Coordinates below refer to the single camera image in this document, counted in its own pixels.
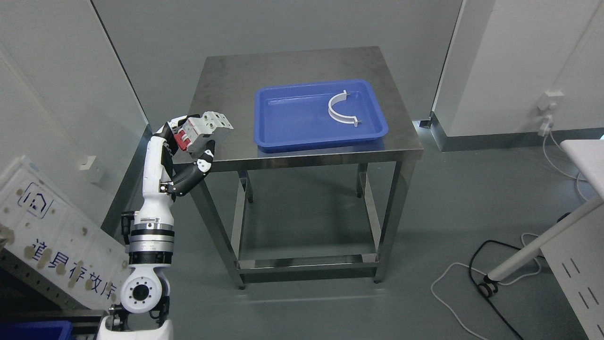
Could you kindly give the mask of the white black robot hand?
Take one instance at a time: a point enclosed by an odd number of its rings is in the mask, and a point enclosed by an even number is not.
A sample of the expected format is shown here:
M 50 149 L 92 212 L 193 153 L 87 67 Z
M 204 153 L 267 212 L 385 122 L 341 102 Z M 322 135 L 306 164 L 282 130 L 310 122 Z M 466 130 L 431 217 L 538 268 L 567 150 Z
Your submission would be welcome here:
M 136 211 L 134 221 L 156 221 L 174 228 L 173 202 L 178 196 L 188 194 L 209 175 L 216 141 L 209 140 L 200 153 L 184 152 L 177 146 L 168 122 L 159 127 L 147 143 L 143 164 L 143 205 Z

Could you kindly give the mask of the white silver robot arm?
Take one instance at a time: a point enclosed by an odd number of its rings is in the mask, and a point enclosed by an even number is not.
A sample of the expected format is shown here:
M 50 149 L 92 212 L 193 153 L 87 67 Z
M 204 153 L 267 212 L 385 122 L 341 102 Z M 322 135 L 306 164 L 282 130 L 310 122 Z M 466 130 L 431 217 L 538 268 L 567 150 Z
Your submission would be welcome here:
M 172 265 L 175 233 L 172 225 L 134 221 L 134 211 L 121 214 L 121 233 L 132 270 L 120 289 L 120 304 L 109 308 L 100 323 L 98 340 L 172 340 L 174 327 L 168 318 L 170 284 L 163 269 Z M 133 331 L 130 315 L 149 313 L 157 327 Z

